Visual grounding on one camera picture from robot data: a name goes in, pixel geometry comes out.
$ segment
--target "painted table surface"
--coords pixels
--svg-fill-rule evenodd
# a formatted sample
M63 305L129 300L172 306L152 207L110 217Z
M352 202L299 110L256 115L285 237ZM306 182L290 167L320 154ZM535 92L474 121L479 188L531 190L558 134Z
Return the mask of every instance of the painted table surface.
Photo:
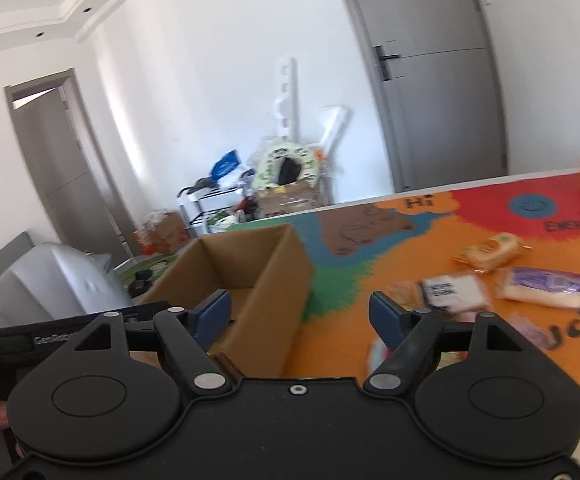
M511 232L534 248L516 265L580 273L579 174L517 179L247 225L292 223L314 263L305 322L286 375L364 380L376 340L367 315L369 295L374 290L389 294L397 282L456 271L452 256L492 234ZM504 319L521 314L554 335L547 354L580 384L580 313L495 299L496 279L496 273L483 278L492 309Z

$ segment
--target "open cardboard box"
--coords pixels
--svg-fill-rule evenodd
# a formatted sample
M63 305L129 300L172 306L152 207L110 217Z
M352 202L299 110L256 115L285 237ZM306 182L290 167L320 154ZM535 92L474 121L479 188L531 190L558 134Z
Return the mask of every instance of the open cardboard box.
M314 268L291 225L197 238L145 296L194 308L219 288L232 296L232 319L211 353L250 377L281 376L301 323Z

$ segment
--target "blue smiley face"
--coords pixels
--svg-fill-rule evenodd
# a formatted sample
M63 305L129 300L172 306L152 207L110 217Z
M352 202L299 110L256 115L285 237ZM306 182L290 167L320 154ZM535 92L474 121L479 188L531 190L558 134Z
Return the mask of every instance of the blue smiley face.
M556 204L551 198L539 194L520 195L510 200L510 210L530 220L548 218L556 213Z

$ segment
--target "door frame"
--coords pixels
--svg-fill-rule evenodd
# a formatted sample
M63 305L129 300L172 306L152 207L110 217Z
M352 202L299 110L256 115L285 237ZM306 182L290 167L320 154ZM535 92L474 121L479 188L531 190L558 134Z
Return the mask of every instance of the door frame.
M17 126L14 118L14 101L54 88L59 90L61 99L66 105L68 122L76 136L77 143L86 161L86 165L90 170L90 174L106 204L113 229L120 235L119 240L126 248L129 258L142 254L139 244L133 235L136 226L121 199L121 195L115 186L112 174L103 157L100 144L94 134L92 123L86 112L86 107L77 82L77 76L73 68L4 88L8 111L10 112L10 120L12 121L15 133L17 134ZM19 143L22 142L19 134L17 134L17 141ZM45 197L38 193L38 190L37 194L60 240L66 243L65 234L62 232L61 226L52 212L52 208L49 207Z
M368 31L365 19L361 12L361 6L358 0L344 0L345 5L348 10L348 14L352 21L352 26L355 31L356 40L358 41L359 48L361 50L361 57L363 59L363 64L365 66L368 79L370 81L370 86L372 88L372 94L374 95L374 102L377 107L379 114L379 122L381 123L381 128L383 130L383 139L385 140L385 147L388 153L388 162L390 163L390 170L392 175L392 185L394 187L394 192L409 191L412 189L412 183L414 182L413 168L411 167L411 162L407 155L407 146L403 146L401 149L398 146L397 141L397 129L393 121L392 113L390 111L390 106L388 105L388 97L385 91L385 86L383 84L383 78L381 76L381 69L379 67L378 61L376 59L376 54L374 52L374 45L370 38L370 33ZM492 45L492 35L490 34L489 23L483 13L483 6L480 0L474 0L478 6L478 10L481 14L481 23L484 27L487 46L490 51L490 60L492 62L492 74L494 76L494 86L496 95L498 97L498 108L500 121L503 126L503 134L501 138L502 143L502 153L503 153L503 169L509 174L508 168L508 156L507 156L507 120L505 116L505 102L503 100L503 91L501 87L501 79L498 73L498 66L496 63L496 54L494 52L494 47Z

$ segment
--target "red painted area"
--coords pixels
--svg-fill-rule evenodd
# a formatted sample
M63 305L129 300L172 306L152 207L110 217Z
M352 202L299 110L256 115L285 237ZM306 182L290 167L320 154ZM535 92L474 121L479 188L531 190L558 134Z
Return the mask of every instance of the red painted area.
M518 216L508 204L523 194L542 194L552 199L557 206L556 213L542 219ZM577 173L461 189L452 195L460 204L455 215L494 232L559 240L580 237L580 175Z

